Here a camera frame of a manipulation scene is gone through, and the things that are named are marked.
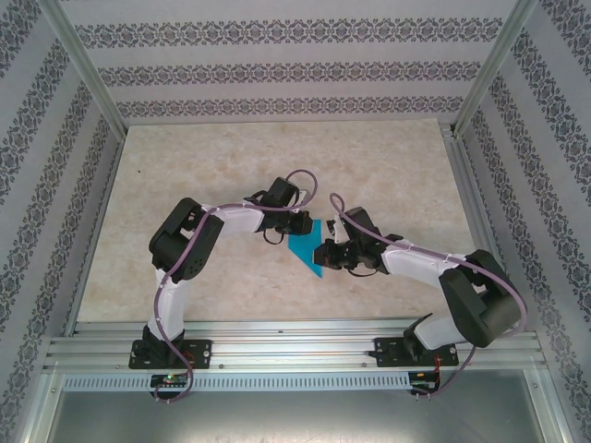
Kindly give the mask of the blue square paper sheet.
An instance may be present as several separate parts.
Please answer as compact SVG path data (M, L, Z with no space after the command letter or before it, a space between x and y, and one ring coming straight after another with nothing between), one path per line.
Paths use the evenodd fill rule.
M289 235L288 249L318 278L322 278L322 266L314 262L314 252L322 244L321 220L314 219L311 233Z

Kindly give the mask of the sheet metal shelf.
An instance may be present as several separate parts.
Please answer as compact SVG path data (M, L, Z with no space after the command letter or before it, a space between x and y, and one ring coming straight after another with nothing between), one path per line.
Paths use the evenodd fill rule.
M441 395L402 390L199 392L62 388L46 443L572 443L538 376L469 371Z

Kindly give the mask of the small black control board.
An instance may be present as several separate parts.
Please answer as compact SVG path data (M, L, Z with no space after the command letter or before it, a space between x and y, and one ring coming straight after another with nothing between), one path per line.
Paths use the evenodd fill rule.
M412 390L419 393L432 393L440 388L439 372L411 372L409 381Z
M187 386L188 376L182 374L165 374L165 375L152 375L151 376L151 387L156 389L160 388L171 388L171 389L183 389Z

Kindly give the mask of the long aluminium mounting rail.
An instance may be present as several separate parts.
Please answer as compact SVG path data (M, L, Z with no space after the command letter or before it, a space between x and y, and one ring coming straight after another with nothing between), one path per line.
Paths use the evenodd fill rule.
M190 339L212 342L210 370L228 373L375 371L369 356L378 337L398 337L410 319L294 321L198 321L186 324ZM115 373L128 370L140 322L79 322L65 337L50 339L46 372Z

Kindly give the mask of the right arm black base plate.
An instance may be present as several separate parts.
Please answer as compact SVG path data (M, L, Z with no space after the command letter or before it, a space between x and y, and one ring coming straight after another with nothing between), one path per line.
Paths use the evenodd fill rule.
M374 350L368 353L378 367L456 367L459 358L453 344L435 350L426 348L416 339L403 337L376 338Z

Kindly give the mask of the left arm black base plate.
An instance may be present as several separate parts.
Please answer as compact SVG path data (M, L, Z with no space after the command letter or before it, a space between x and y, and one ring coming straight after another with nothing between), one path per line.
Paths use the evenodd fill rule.
M149 343L145 340L133 341L128 367L140 369L187 369L186 360L193 369L209 369L212 342L207 340L184 340L175 342L180 357L165 341Z

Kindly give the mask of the aluminium frame post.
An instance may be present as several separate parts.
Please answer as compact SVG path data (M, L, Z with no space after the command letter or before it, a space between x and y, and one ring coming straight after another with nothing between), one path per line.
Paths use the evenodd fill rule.
M496 77L536 3L537 0L516 0L453 122L452 132L456 139L459 139L469 126L489 85Z
M37 0L39 7L50 23L54 33L65 48L71 62L75 66L80 78L86 84L93 99L109 126L119 140L124 140L128 132L128 125L120 114L115 101L111 97L98 68L92 62L75 26L68 18L59 0Z

